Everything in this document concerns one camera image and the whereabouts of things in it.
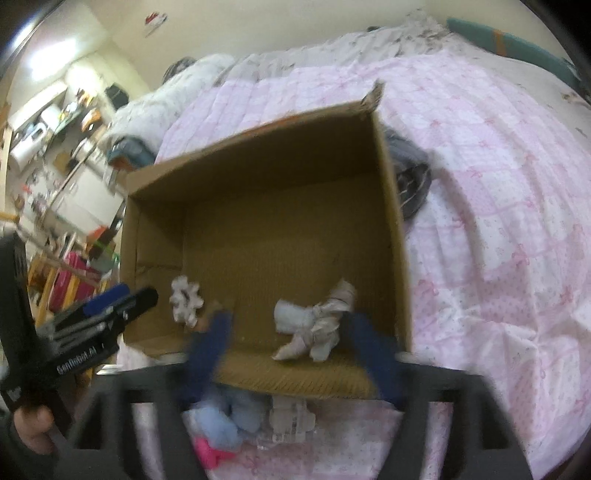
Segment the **person's left hand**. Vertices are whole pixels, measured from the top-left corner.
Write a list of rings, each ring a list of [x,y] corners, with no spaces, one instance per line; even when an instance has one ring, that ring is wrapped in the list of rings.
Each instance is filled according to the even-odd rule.
[[[55,445],[50,437],[54,417],[46,406],[21,407],[13,414],[15,430],[22,443],[40,455],[50,455]]]

